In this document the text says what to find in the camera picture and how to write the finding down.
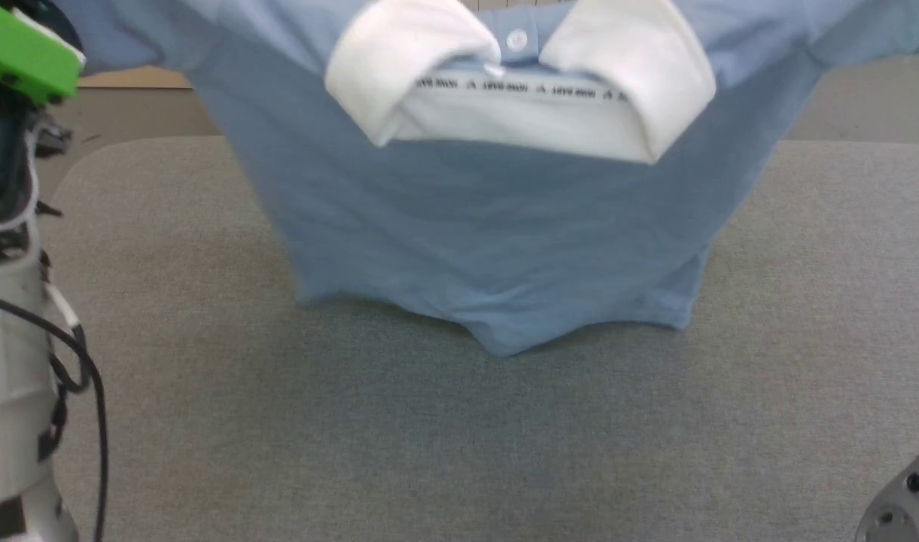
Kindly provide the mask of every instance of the polo shirt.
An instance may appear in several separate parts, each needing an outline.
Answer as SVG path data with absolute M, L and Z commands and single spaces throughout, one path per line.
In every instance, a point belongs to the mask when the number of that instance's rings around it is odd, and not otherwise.
M 302 302 L 393 303 L 498 356 L 687 326 L 821 75 L 919 53 L 919 0 L 57 3 L 89 72 L 187 76 Z

